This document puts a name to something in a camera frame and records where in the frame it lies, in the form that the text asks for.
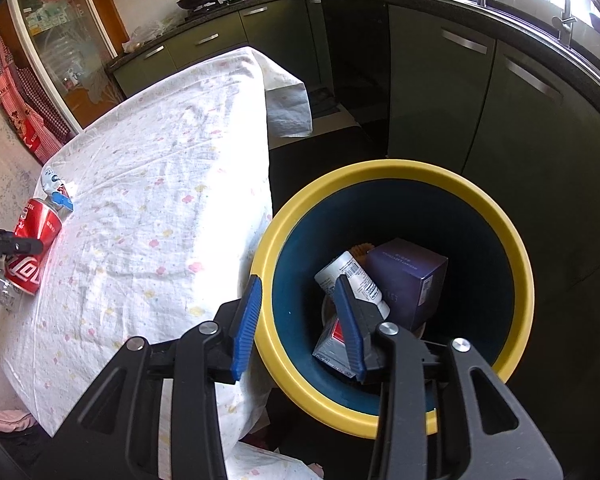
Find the red and white box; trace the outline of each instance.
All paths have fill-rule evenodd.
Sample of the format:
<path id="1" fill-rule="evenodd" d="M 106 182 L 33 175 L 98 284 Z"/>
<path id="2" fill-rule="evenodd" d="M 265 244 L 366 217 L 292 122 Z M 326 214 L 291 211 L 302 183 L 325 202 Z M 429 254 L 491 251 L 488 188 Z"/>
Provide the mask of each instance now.
<path id="1" fill-rule="evenodd" d="M 313 356 L 349 378 L 355 376 L 349 368 L 347 348 L 337 316 L 333 316 L 324 326 Z"/>

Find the kitchen countertop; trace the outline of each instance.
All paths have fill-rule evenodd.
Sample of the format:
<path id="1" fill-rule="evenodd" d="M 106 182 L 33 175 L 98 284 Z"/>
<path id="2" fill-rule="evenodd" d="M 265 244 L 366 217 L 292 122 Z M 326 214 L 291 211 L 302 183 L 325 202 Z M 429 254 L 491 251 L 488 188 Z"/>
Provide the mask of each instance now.
<path id="1" fill-rule="evenodd" d="M 170 30 L 169 32 L 166 32 L 161 36 L 158 36 L 157 38 L 155 38 L 155 40 L 151 40 L 145 43 L 143 46 L 141 46 L 133 52 L 130 52 L 129 54 L 119 54 L 106 64 L 105 69 L 108 73 L 112 73 L 115 70 L 119 69 L 121 66 L 123 66 L 125 63 L 131 61 L 133 58 L 144 54 L 145 52 L 151 50 L 153 47 L 164 43 L 168 39 L 177 36 L 181 32 L 185 32 L 190 28 L 197 27 L 198 25 L 202 25 L 203 23 L 209 22 L 216 18 L 220 18 L 221 16 L 224 16 L 226 14 L 231 14 L 232 12 L 237 12 L 238 10 L 248 9 L 249 7 L 266 4 L 274 1 L 276 0 L 241 0 L 240 2 L 235 2 L 234 4 L 219 7 L 219 9 L 216 10 L 211 10 L 206 14 L 202 14 L 198 18 L 189 20 L 188 22 L 178 25 L 176 28 Z"/>
<path id="2" fill-rule="evenodd" d="M 115 57 L 107 64 L 109 73 L 136 56 L 149 51 L 185 30 L 220 16 L 276 0 L 242 0 L 190 20 L 159 38 L 144 44 L 131 54 Z M 420 10 L 427 14 L 473 28 L 496 40 L 502 40 L 548 67 L 580 92 L 600 112 L 600 70 L 573 49 L 567 49 L 551 34 L 530 23 L 493 7 L 480 7 L 470 0 L 381 0 L 391 5 Z"/>

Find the coca-cola can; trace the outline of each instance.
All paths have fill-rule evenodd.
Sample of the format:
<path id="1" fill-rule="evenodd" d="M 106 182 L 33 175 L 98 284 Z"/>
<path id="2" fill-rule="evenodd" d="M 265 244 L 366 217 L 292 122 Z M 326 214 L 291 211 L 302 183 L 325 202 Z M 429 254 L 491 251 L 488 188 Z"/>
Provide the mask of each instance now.
<path id="1" fill-rule="evenodd" d="M 40 288 L 40 263 L 62 228 L 58 213 L 45 201 L 30 198 L 13 230 L 16 236 L 37 238 L 44 245 L 41 254 L 16 254 L 4 261 L 5 278 L 27 294 Z"/>

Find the faucet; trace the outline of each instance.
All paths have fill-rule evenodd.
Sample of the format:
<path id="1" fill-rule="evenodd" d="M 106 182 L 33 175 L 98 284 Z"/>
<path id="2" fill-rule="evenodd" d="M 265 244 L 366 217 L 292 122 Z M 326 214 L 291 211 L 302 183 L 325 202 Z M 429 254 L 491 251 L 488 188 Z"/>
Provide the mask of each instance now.
<path id="1" fill-rule="evenodd" d="M 551 19 L 551 24 L 558 30 L 558 41 L 567 48 L 571 47 L 573 23 L 576 21 L 576 17 L 571 15 L 571 0 L 564 0 L 562 15 L 554 16 Z"/>

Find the barcode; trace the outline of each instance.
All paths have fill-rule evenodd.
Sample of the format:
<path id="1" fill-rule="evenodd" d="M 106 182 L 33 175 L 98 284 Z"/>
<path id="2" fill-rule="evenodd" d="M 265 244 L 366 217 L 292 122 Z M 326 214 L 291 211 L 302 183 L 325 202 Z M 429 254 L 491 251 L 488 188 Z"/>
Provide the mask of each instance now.
<path id="1" fill-rule="evenodd" d="M 358 264 L 356 262 L 353 262 L 349 268 L 346 270 L 347 273 L 347 278 L 350 278 L 351 276 L 353 276 L 356 272 L 358 272 L 360 270 L 360 268 L 358 267 Z"/>
<path id="2" fill-rule="evenodd" d="M 375 289 L 376 289 L 376 284 L 374 282 L 372 282 L 371 280 L 369 280 L 369 283 L 365 287 L 365 292 L 370 298 L 372 297 L 373 293 L 375 292 Z"/>

